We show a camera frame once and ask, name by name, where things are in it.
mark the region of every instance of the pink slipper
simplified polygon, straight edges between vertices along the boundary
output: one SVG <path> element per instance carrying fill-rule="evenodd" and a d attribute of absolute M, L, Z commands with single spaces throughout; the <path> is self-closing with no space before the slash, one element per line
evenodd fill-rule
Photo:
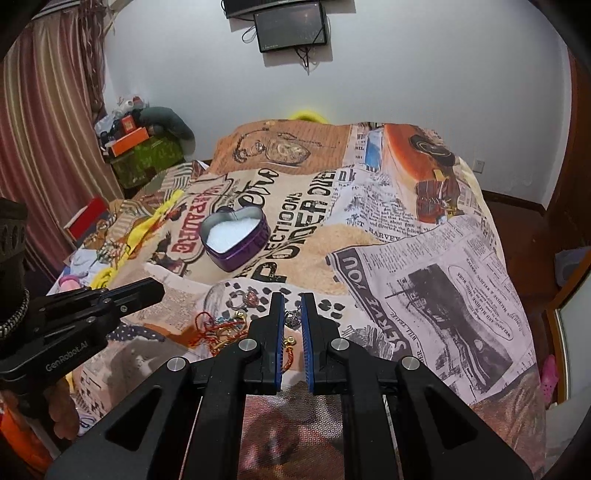
<path fill-rule="evenodd" d="M 552 403 L 552 395 L 558 385 L 558 367 L 556 366 L 556 357 L 550 355 L 542 367 L 542 377 L 540 378 L 544 403 L 549 406 Z"/>

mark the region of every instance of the heart-shaped tin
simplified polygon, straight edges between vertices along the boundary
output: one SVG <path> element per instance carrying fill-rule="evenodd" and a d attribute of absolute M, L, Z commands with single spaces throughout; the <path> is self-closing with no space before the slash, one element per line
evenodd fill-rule
<path fill-rule="evenodd" d="M 245 218 L 256 219 L 258 220 L 258 224 L 252 232 L 229 250 L 220 253 L 207 245 L 209 232 L 215 225 L 222 222 L 242 220 Z M 244 265 L 261 251 L 261 249 L 267 244 L 271 231 L 267 224 L 265 214 L 262 209 L 257 206 L 244 207 L 236 211 L 232 210 L 230 207 L 222 207 L 203 221 L 199 230 L 199 235 L 209 258 L 211 258 L 212 261 L 223 271 L 231 272 L 241 265 Z"/>

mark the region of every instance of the red string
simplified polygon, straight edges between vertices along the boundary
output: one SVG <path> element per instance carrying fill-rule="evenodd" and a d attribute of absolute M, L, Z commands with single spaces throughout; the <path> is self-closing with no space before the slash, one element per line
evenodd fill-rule
<path fill-rule="evenodd" d="M 203 330 L 201 330 L 201 328 L 199 328 L 199 325 L 197 323 L 197 319 L 201 316 L 201 315 L 207 315 L 209 317 L 209 325 L 207 323 L 203 324 Z M 238 320 L 235 322 L 232 321 L 225 321 L 222 323 L 215 323 L 215 320 L 213 318 L 213 316 L 209 313 L 206 312 L 205 310 L 202 312 L 199 312 L 198 314 L 195 315 L 195 329 L 197 330 L 196 336 L 195 338 L 190 342 L 190 346 L 191 347 L 195 347 L 198 344 L 200 344 L 201 342 L 205 341 L 207 342 L 207 345 L 209 347 L 209 351 L 211 352 L 211 354 L 213 356 L 216 356 L 219 353 L 219 349 L 216 348 L 216 345 L 218 345 L 218 343 L 220 343 L 220 339 L 217 337 L 216 332 L 220 329 L 226 329 L 228 327 L 234 327 L 237 325 L 240 326 L 246 326 L 246 320 Z M 246 329 L 238 332 L 237 334 L 235 334 L 234 336 L 229 337 L 227 344 L 229 343 L 234 343 L 236 340 L 238 340 L 239 338 L 245 336 L 248 333 L 248 331 Z"/>

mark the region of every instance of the bed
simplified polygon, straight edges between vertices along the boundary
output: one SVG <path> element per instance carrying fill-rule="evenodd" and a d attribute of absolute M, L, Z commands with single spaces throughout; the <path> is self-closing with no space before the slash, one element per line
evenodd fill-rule
<path fill-rule="evenodd" d="M 271 237 L 237 271 L 199 239 L 222 206 L 263 208 Z M 133 228 L 152 219 L 139 242 Z M 168 358 L 211 355 L 196 314 L 248 322 L 273 291 L 296 312 L 314 293 L 341 336 L 373 355 L 420 358 L 530 466 L 544 465 L 534 345 L 482 192 L 466 163 L 413 125 L 264 121 L 219 140 L 210 167 L 162 172 L 85 241 L 104 284 L 161 281 L 164 300 L 124 318 L 73 373 L 81 434 Z M 307 392 L 300 327 L 276 397 L 248 397 L 240 478 L 343 478 L 340 403 Z"/>

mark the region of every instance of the wooden floor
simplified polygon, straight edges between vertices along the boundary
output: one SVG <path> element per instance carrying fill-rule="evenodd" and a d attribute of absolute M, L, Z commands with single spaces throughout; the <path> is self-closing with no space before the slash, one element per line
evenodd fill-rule
<path fill-rule="evenodd" d="M 521 298 L 534 338 L 539 369 L 554 353 L 544 310 L 558 293 L 554 280 L 554 254 L 562 249 L 539 212 L 498 202 L 486 202 L 495 220 L 505 253 L 507 271 Z"/>

